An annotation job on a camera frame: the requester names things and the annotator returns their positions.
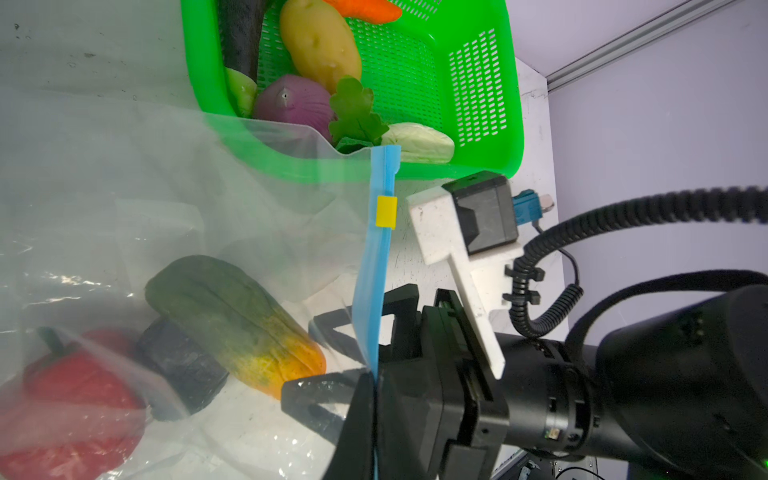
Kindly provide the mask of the yellow toy potato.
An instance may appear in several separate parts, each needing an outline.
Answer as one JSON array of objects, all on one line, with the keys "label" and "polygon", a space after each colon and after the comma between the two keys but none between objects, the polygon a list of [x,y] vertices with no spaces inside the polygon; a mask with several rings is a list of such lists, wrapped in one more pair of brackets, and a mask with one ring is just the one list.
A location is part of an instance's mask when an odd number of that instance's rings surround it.
[{"label": "yellow toy potato", "polygon": [[289,0],[280,36],[297,72],[334,94],[344,77],[361,80],[362,61],[346,20],[325,1]]}]

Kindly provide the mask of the orange yellow toy corn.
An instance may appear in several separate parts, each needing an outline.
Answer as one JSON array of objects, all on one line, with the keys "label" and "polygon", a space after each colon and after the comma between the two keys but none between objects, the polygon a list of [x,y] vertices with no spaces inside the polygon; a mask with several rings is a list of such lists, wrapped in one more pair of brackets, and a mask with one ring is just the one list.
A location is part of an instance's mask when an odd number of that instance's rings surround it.
[{"label": "orange yellow toy corn", "polygon": [[285,382],[322,375],[320,346],[242,269],[207,255],[179,258],[145,286],[150,307],[176,323],[237,380],[277,400]]}]

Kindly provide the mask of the clear zip top bag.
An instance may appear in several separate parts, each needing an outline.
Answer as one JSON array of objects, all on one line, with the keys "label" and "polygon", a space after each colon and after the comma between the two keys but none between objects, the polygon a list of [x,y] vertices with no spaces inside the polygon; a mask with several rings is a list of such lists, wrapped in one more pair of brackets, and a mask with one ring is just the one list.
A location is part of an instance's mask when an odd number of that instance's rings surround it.
[{"label": "clear zip top bag", "polygon": [[2,477],[323,477],[376,370],[400,159],[3,87]]}]

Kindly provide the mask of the red toy pepper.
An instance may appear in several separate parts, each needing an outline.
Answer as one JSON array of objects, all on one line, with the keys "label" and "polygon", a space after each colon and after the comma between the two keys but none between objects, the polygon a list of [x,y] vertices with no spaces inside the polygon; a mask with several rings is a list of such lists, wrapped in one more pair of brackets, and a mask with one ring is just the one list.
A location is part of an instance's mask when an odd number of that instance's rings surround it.
[{"label": "red toy pepper", "polygon": [[146,405],[95,350],[131,356],[136,336],[101,329],[64,341],[37,331],[46,355],[27,365],[18,384],[1,387],[4,479],[96,479],[125,463],[139,445]]}]

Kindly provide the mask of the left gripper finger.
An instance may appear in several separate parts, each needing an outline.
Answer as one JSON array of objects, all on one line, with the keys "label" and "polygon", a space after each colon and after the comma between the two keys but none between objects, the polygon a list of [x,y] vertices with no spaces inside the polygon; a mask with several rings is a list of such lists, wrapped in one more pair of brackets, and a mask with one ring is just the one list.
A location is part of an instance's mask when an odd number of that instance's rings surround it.
[{"label": "left gripper finger", "polygon": [[358,380],[335,453],[324,480],[374,480],[376,473],[376,390],[374,377]]}]

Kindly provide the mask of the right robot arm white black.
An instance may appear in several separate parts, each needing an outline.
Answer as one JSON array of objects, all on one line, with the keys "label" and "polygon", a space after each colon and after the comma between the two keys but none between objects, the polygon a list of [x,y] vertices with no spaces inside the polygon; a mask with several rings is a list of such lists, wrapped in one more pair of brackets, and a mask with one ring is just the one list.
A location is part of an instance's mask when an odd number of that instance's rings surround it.
[{"label": "right robot arm white black", "polygon": [[394,319],[376,373],[289,381],[281,408],[331,442],[327,479],[489,479],[501,450],[603,457],[651,479],[767,475],[767,278],[673,275],[595,305],[564,341],[502,334],[491,374],[457,294]]}]

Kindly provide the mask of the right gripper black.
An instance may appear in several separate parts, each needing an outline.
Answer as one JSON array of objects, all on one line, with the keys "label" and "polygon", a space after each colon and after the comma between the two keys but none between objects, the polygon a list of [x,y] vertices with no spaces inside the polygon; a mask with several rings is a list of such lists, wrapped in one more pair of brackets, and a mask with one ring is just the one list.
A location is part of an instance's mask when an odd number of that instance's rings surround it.
[{"label": "right gripper black", "polygon": [[[600,426],[586,381],[563,345],[499,334],[505,372],[495,379],[458,296],[439,290],[418,307],[405,284],[365,304],[320,314],[310,338],[359,363],[379,363],[380,479],[489,479],[506,445],[576,457]],[[365,369],[285,382],[281,410],[337,444]]]}]

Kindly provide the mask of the black toy avocado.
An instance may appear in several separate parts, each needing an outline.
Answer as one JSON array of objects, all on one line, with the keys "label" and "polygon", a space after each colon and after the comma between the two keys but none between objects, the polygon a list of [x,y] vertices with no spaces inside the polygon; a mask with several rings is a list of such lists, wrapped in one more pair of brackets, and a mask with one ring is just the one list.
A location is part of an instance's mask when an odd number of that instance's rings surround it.
[{"label": "black toy avocado", "polygon": [[219,394],[229,373],[176,323],[156,319],[139,337],[134,358],[164,380],[143,389],[152,416],[177,421],[194,415]]}]

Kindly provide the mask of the orange toy carrot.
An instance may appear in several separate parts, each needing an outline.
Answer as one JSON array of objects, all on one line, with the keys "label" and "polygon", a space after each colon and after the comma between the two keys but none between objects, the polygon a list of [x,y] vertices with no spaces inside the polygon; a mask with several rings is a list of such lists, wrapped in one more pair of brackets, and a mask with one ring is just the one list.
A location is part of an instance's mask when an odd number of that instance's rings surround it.
[{"label": "orange toy carrot", "polygon": [[402,9],[387,0],[325,0],[344,18],[370,24],[388,24],[402,16]]}]

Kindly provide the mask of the white toy radish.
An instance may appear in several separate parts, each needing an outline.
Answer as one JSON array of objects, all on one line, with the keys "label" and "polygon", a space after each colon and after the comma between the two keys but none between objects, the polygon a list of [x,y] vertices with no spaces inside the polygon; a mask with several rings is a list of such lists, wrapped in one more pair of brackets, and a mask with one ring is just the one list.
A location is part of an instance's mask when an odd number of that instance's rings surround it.
[{"label": "white toy radish", "polygon": [[455,152],[453,140],[442,132],[418,123],[391,124],[381,145],[401,148],[401,161],[416,164],[447,164]]}]

